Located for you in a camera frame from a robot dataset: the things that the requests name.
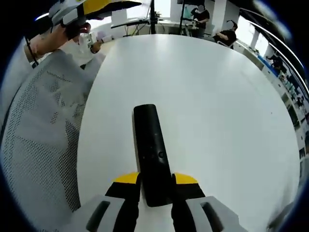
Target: window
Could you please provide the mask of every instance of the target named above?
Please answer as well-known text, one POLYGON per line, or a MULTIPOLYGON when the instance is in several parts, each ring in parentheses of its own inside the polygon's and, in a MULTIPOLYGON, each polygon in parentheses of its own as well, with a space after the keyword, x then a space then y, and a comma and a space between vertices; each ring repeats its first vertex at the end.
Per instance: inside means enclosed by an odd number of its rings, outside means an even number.
POLYGON ((268 48, 268 41, 264 37, 264 35, 260 33, 259 38, 257 39, 256 45, 255 45, 255 49, 259 51, 261 56, 264 56, 267 48, 268 48))
MULTIPOLYGON (((170 2, 171 0, 154 0, 154 10, 161 14, 161 18, 170 17, 170 2)), ((126 10, 127 18, 146 18, 150 13, 150 0, 140 0, 140 6, 131 7, 126 10)))
POLYGON ((171 0, 154 0, 154 1, 155 1, 154 10, 160 13, 160 18, 170 18, 170 1, 171 0))
POLYGON ((134 6, 126 10, 127 18, 146 18, 151 0, 139 0, 140 6, 134 6))
POLYGON ((91 25, 91 29, 94 29, 104 24, 111 23, 112 17, 108 16, 108 17, 105 17, 103 20, 91 19, 91 20, 87 20, 87 22, 91 25))
POLYGON ((244 17, 240 16, 238 20, 238 29, 236 30, 237 39, 250 46, 254 32, 254 26, 249 23, 244 17))

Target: person wearing black shirt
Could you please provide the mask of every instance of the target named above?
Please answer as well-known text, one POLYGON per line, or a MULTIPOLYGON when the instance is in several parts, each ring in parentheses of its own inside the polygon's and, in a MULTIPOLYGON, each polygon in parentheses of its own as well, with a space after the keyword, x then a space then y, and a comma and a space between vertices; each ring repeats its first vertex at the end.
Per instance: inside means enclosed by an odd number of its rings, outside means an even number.
POLYGON ((266 59, 269 59, 269 60, 272 60, 273 63, 272 63, 272 67, 278 72, 280 73, 280 71, 282 69, 285 69, 284 66, 283 66, 283 61, 280 57, 277 57, 275 55, 273 55, 272 57, 266 57, 266 59))
POLYGON ((303 106, 304 105, 304 96, 302 96, 301 98, 298 97, 296 103, 297 103, 298 107, 303 106))
POLYGON ((230 20, 233 23, 233 27, 230 30, 223 30, 221 32, 218 32, 215 36, 213 36, 213 39, 215 42, 222 42, 226 46, 230 46, 233 42, 235 42, 236 38, 236 29, 238 28, 237 23, 230 20))
POLYGON ((206 23, 209 21, 210 14, 203 5, 194 8, 191 11, 191 14, 193 15, 193 19, 197 21, 196 26, 198 27, 197 30, 192 30, 192 36, 196 38, 203 38, 206 29, 206 23))

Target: black remote control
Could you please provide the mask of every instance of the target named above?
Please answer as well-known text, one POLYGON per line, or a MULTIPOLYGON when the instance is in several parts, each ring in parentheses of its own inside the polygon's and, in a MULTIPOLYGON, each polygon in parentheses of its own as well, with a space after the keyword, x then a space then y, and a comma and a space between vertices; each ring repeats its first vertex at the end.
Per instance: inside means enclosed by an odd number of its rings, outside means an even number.
POLYGON ((136 106, 134 124, 147 205, 156 207, 170 204, 171 173, 155 105, 136 106))

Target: mesh backrest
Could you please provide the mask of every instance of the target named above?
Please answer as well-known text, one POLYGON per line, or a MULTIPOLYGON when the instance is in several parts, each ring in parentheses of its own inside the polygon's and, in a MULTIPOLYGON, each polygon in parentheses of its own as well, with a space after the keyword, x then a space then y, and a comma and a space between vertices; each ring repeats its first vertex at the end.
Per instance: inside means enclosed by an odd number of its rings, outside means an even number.
POLYGON ((33 70, 11 105, 1 167, 17 204, 40 231, 57 230, 80 207, 77 145, 91 84, 56 51, 33 70))
POLYGON ((104 59, 105 55, 98 52, 95 54, 93 59, 86 64, 84 71, 87 72, 87 77, 89 80, 94 80, 96 78, 104 59))

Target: white table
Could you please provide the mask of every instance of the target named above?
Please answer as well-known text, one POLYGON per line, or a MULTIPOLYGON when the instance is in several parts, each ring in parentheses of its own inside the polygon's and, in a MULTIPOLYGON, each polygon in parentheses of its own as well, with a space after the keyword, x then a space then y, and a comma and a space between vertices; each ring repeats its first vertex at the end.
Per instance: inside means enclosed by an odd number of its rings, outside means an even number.
POLYGON ((284 93, 286 93, 286 95, 289 98, 289 104, 291 104, 297 114, 298 117, 298 121, 301 124, 301 121, 305 118, 305 114, 302 110, 299 110, 298 107, 296 107, 296 105, 294 104, 294 102, 292 101, 291 98, 291 94, 289 93, 289 91, 286 89, 286 87, 284 86, 284 83, 275 76, 275 74, 272 72, 272 70, 270 70, 268 68, 267 65, 265 65, 258 57, 258 55, 252 51, 248 46, 243 45, 241 42, 236 41, 235 43, 235 50, 237 50, 238 52, 242 53, 242 54, 251 54, 251 60, 254 57, 254 62, 256 64, 256 66, 258 66, 261 70, 262 73, 265 75, 265 77, 268 79, 268 81, 271 82, 271 84, 273 85, 273 87, 276 89, 276 91, 278 92, 278 94, 282 97, 284 95, 284 93))
MULTIPOLYGON (((251 232, 293 201, 299 180, 294 128, 281 98, 245 56, 191 37, 122 38, 91 89, 81 126, 81 204, 137 170, 132 113, 157 107, 172 172, 199 181, 251 232)), ((140 201, 136 232, 174 231, 171 205, 140 201)))

